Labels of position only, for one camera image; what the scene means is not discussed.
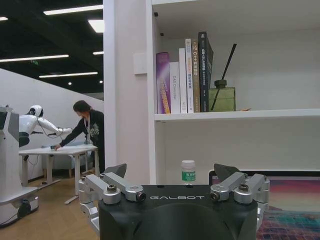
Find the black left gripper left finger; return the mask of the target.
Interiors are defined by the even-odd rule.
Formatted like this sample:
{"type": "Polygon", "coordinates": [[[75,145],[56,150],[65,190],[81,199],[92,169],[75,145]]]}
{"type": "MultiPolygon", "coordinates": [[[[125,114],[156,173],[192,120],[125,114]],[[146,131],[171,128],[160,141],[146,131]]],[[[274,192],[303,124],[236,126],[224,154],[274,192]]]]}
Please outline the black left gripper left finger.
{"type": "Polygon", "coordinates": [[[136,203],[147,198],[142,185],[129,183],[114,172],[84,176],[78,181],[78,188],[81,211],[87,215],[88,223],[97,235],[100,234],[99,211],[94,201],[115,205],[121,202],[121,197],[136,203]]]}

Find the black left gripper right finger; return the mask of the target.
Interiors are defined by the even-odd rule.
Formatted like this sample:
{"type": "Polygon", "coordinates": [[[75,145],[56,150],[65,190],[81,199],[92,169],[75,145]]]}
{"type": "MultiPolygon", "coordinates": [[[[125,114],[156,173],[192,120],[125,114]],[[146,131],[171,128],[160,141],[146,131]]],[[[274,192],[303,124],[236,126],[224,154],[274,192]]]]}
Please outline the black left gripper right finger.
{"type": "Polygon", "coordinates": [[[270,180],[263,174],[255,173],[248,177],[233,166],[214,164],[219,183],[210,185],[210,198],[213,202],[227,201],[230,196],[238,204],[257,203],[257,226],[263,222],[264,212],[269,207],[270,180]]]}

